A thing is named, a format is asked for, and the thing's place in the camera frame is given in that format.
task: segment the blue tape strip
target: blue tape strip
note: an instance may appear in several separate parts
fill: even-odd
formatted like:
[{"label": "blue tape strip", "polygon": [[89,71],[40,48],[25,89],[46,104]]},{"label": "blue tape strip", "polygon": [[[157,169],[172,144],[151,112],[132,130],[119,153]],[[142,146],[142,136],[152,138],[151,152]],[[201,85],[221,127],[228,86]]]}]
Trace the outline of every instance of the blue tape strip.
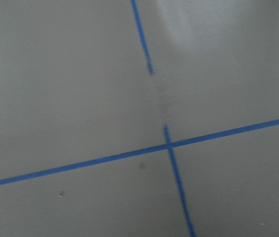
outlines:
[{"label": "blue tape strip", "polygon": [[[171,142],[171,146],[174,147],[180,147],[180,146],[185,146],[197,142],[203,142],[215,138],[220,138],[220,137],[226,137],[238,133],[243,133],[243,132],[249,132],[253,130],[258,130],[266,127],[271,127],[271,126],[277,126],[279,125],[279,119],[278,120],[273,120],[273,121],[268,121],[268,122],[263,122],[263,123],[258,123],[250,126],[245,126],[245,127],[240,127],[240,128],[235,128],[227,131],[222,131],[222,132],[217,132],[217,133],[212,133],[209,135],[205,136],[200,136],[200,137],[195,137],[195,138],[189,138],[177,142]],[[75,164],[69,164],[65,166],[60,166],[52,169],[47,169],[47,170],[42,170],[30,174],[24,174],[24,175],[19,175],[11,178],[6,178],[6,179],[1,179],[0,180],[0,185],[4,184],[9,184],[9,183],[14,183],[22,180],[27,180],[27,179],[34,179],[37,177],[45,176],[45,175],[50,175],[50,174],[55,174],[55,173],[60,173],[60,172],[65,172],[68,170],[72,169],[78,169],[78,168],[83,168],[87,166],[92,166],[95,164],[100,164],[100,163],[106,163],[118,159],[124,159],[124,158],[129,158],[129,157],[134,157],[134,156],[139,156],[139,155],[144,155],[147,153],[152,153],[152,152],[157,152],[157,151],[162,151],[162,150],[167,150],[168,146],[167,144],[159,145],[159,146],[154,146],[154,147],[148,147],[132,152],[125,152],[117,155],[112,155],[108,157],[103,157],[103,158],[97,158],[97,159],[92,159],[80,163],[75,163]]]},{"label": "blue tape strip", "polygon": [[266,128],[266,127],[277,126],[277,125],[279,125],[279,119],[268,121],[268,122],[262,122],[262,123],[258,123],[258,124],[254,124],[254,125],[249,125],[249,126],[245,126],[245,127],[239,127],[239,128],[235,128],[235,129],[231,129],[231,130],[227,130],[227,131],[212,133],[212,134],[208,134],[208,135],[204,135],[204,136],[200,136],[200,137],[189,138],[189,139],[185,139],[185,140],[181,140],[181,141],[177,141],[177,142],[172,142],[172,146],[181,147],[181,146],[185,146],[185,145],[189,145],[189,144],[193,144],[193,143],[197,143],[197,142],[203,142],[203,141],[212,140],[215,138],[231,136],[231,135],[235,135],[235,134],[239,134],[239,133],[243,133],[243,132],[250,132],[250,131],[254,131],[254,130],[258,130],[258,129],[262,129],[262,128]]},{"label": "blue tape strip", "polygon": [[27,179],[34,179],[34,178],[45,176],[45,175],[56,174],[56,173],[65,172],[65,171],[69,171],[69,170],[73,170],[73,169],[92,166],[95,164],[106,163],[106,162],[110,162],[110,161],[114,161],[114,160],[118,160],[118,159],[124,159],[124,158],[144,155],[147,153],[157,152],[157,151],[166,150],[166,149],[167,149],[166,145],[159,145],[159,146],[148,147],[148,148],[144,148],[144,149],[140,149],[140,150],[136,150],[136,151],[132,151],[132,152],[125,152],[125,153],[112,155],[112,156],[108,156],[108,157],[92,159],[92,160],[83,161],[83,162],[79,162],[79,163],[75,163],[75,164],[64,165],[64,166],[47,169],[47,170],[42,170],[42,171],[30,173],[30,174],[24,174],[24,175],[11,177],[11,178],[0,179],[0,185],[15,183],[15,182],[19,182],[19,181],[23,181],[23,180],[27,180]]},{"label": "blue tape strip", "polygon": [[140,38],[141,46],[143,48],[143,51],[145,53],[145,57],[146,57],[146,60],[147,60],[148,71],[152,75],[152,74],[154,74],[154,69],[153,69],[153,65],[151,63],[151,58],[150,58],[150,55],[149,55],[144,30],[143,30],[143,27],[141,25],[140,14],[139,14],[139,10],[138,10],[137,4],[136,4],[136,0],[131,0],[131,4],[132,4],[133,12],[134,12],[135,22],[136,22],[138,32],[139,32],[139,38]]},{"label": "blue tape strip", "polygon": [[173,149],[173,146],[171,143],[171,138],[170,138],[170,134],[169,134],[167,125],[165,125],[165,127],[164,127],[164,135],[165,135],[165,139],[166,139],[168,153],[170,156],[170,161],[171,161],[173,171],[174,171],[175,181],[177,183],[177,187],[178,187],[178,191],[179,191],[179,195],[180,195],[180,199],[181,199],[181,204],[182,204],[185,220],[186,220],[186,223],[187,223],[187,226],[189,229],[189,233],[190,233],[191,237],[196,237],[194,227],[192,225],[192,221],[191,221],[191,218],[189,215],[188,206],[187,206],[187,202],[186,202],[185,194],[184,194],[184,188],[183,188],[182,180],[180,177],[179,168],[178,168],[178,165],[177,165],[177,162],[175,159],[174,149]]}]

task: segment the gray floor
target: gray floor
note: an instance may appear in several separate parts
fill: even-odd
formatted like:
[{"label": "gray floor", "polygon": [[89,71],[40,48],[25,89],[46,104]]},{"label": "gray floor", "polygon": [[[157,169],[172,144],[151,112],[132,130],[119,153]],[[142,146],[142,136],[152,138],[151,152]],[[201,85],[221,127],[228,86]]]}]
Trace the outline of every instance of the gray floor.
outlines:
[{"label": "gray floor", "polygon": [[[279,0],[0,0],[0,179],[279,119]],[[175,149],[199,237],[279,236],[279,126]],[[166,151],[0,186],[0,237],[187,237]]]}]

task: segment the vertical blue line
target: vertical blue line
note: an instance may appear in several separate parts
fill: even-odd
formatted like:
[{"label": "vertical blue line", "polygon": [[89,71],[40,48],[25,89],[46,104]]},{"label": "vertical blue line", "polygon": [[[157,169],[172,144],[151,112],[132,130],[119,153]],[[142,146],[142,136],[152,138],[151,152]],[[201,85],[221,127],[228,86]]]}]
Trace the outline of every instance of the vertical blue line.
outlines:
[{"label": "vertical blue line", "polygon": [[166,145],[168,148],[171,164],[172,164],[173,171],[174,171],[175,181],[177,183],[178,191],[180,194],[180,199],[181,199],[181,204],[182,204],[182,208],[184,211],[185,220],[186,220],[186,223],[187,223],[187,226],[189,229],[189,233],[190,233],[191,237],[196,237],[196,234],[194,232],[194,227],[192,225],[192,221],[191,221],[191,218],[189,215],[187,202],[185,199],[185,194],[184,194],[183,184],[182,184],[182,180],[181,180],[180,173],[179,173],[179,168],[178,168],[177,162],[175,160],[174,149],[173,149],[173,146],[171,143],[168,126],[166,124],[164,127],[164,135],[165,135],[165,139],[166,139]]},{"label": "vertical blue line", "polygon": [[153,65],[151,63],[151,58],[150,58],[150,55],[149,55],[144,30],[143,30],[143,27],[141,25],[140,14],[139,14],[138,7],[136,5],[136,0],[131,0],[131,4],[132,4],[133,12],[134,12],[135,22],[136,22],[136,25],[138,27],[139,39],[140,39],[141,46],[143,48],[143,51],[145,53],[145,57],[146,57],[146,60],[147,60],[148,71],[152,75],[152,74],[154,74],[154,69],[153,69]]}]

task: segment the concrete surface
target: concrete surface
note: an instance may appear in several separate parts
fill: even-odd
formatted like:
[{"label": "concrete surface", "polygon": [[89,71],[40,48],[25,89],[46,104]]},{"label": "concrete surface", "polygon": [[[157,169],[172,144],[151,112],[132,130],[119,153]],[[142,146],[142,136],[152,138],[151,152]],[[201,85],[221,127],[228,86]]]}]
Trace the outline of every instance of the concrete surface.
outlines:
[{"label": "concrete surface", "polygon": [[[0,179],[279,119],[279,0],[0,0]],[[199,237],[279,236],[279,126],[175,150]],[[0,186],[0,237],[188,236],[166,152]]]}]

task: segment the blue tape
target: blue tape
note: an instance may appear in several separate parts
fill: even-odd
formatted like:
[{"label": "blue tape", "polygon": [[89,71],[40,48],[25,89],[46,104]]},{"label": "blue tape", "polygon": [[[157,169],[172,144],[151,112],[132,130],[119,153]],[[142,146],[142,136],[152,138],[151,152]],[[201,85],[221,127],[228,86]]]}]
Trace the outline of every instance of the blue tape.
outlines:
[{"label": "blue tape", "polygon": [[118,160],[118,159],[124,159],[124,158],[144,155],[147,153],[157,152],[157,151],[166,150],[166,149],[167,149],[166,145],[159,145],[159,146],[148,147],[148,148],[144,148],[144,149],[140,149],[140,150],[136,150],[136,151],[132,151],[132,152],[125,152],[125,153],[112,155],[112,156],[108,156],[108,157],[92,159],[92,160],[83,161],[83,162],[79,162],[79,163],[75,163],[75,164],[64,165],[64,166],[60,166],[60,167],[56,167],[56,168],[52,168],[52,169],[33,172],[30,174],[24,174],[24,175],[11,177],[11,178],[0,179],[0,185],[15,183],[15,182],[19,182],[19,181],[23,181],[23,180],[27,180],[27,179],[34,179],[34,178],[38,178],[38,177],[45,176],[45,175],[56,174],[56,173],[65,172],[65,171],[69,171],[69,170],[73,170],[73,169],[92,166],[95,164],[106,163],[106,162],[110,162],[110,161],[114,161],[114,160]]},{"label": "blue tape", "polygon": [[165,127],[164,127],[164,135],[165,135],[165,139],[166,139],[166,145],[167,145],[170,161],[171,161],[173,171],[174,171],[175,181],[177,183],[178,192],[179,192],[180,199],[181,199],[181,204],[182,204],[186,224],[188,226],[190,236],[191,237],[196,237],[194,227],[192,225],[192,221],[191,221],[191,218],[190,218],[187,202],[186,202],[186,199],[185,199],[184,188],[183,188],[182,180],[181,180],[181,177],[180,177],[179,168],[178,168],[178,165],[177,165],[177,162],[176,162],[176,159],[175,159],[174,149],[173,149],[173,146],[172,146],[172,143],[171,143],[171,138],[170,138],[170,134],[169,134],[169,130],[168,130],[167,125],[165,125]]},{"label": "blue tape", "polygon": [[136,22],[138,32],[139,32],[139,39],[140,39],[141,46],[143,48],[143,51],[145,53],[145,57],[147,60],[148,71],[152,75],[152,74],[154,74],[154,69],[153,69],[153,65],[151,63],[151,58],[149,55],[149,50],[148,50],[148,46],[146,43],[144,30],[141,25],[140,14],[139,14],[139,10],[138,10],[137,4],[136,4],[136,0],[131,0],[131,4],[132,4],[133,12],[134,12],[135,22]]},{"label": "blue tape", "polygon": [[239,128],[235,128],[235,129],[231,129],[231,130],[227,130],[227,131],[212,133],[212,134],[208,134],[208,135],[204,135],[204,136],[200,136],[200,137],[189,138],[189,139],[185,139],[185,140],[181,140],[181,141],[177,141],[177,142],[172,142],[172,146],[181,147],[181,146],[185,146],[185,145],[189,145],[189,144],[193,144],[193,143],[197,143],[197,142],[203,142],[203,141],[212,140],[215,138],[231,136],[231,135],[235,135],[235,134],[239,134],[239,133],[243,133],[243,132],[250,132],[250,131],[254,131],[254,130],[258,130],[258,129],[262,129],[262,128],[266,128],[266,127],[277,126],[277,125],[279,125],[279,119],[268,121],[268,122],[262,122],[262,123],[258,123],[258,124],[254,124],[254,125],[249,125],[249,126],[245,126],[245,127],[239,127]]},{"label": "blue tape", "polygon": [[[189,138],[177,142],[171,142],[171,146],[173,148],[175,147],[180,147],[180,146],[185,146],[197,142],[203,142],[211,139],[216,139],[220,137],[226,137],[226,136],[231,136],[234,134],[238,133],[243,133],[243,132],[249,132],[253,130],[258,130],[266,127],[271,127],[271,126],[277,126],[279,125],[279,119],[278,120],[273,120],[273,121],[268,121],[268,122],[263,122],[263,123],[258,123],[250,126],[245,126],[245,127],[240,127],[240,128],[235,128],[227,131],[222,131],[222,132],[217,132],[217,133],[212,133],[209,135],[205,136],[200,136],[200,137],[195,137],[195,138]],[[112,155],[108,157],[103,157],[103,158],[97,158],[97,159],[92,159],[88,161],[83,161],[75,164],[69,164],[65,166],[60,166],[52,169],[47,169],[47,170],[42,170],[30,174],[24,174],[24,175],[19,175],[11,178],[6,178],[6,179],[0,179],[0,185],[4,184],[9,184],[9,183],[15,183],[27,179],[34,179],[37,177],[45,176],[45,175],[50,175],[50,174],[55,174],[55,173],[60,173],[60,172],[65,172],[69,171],[72,169],[78,169],[78,168],[83,168],[87,166],[92,166],[100,163],[106,163],[118,159],[124,159],[124,158],[129,158],[129,157],[134,157],[134,156],[139,156],[139,155],[144,155],[147,153],[152,153],[152,152],[157,152],[157,151],[162,151],[162,150],[167,150],[168,146],[167,144],[159,145],[159,146],[154,146],[154,147],[148,147],[132,152],[125,152],[117,155]]]}]

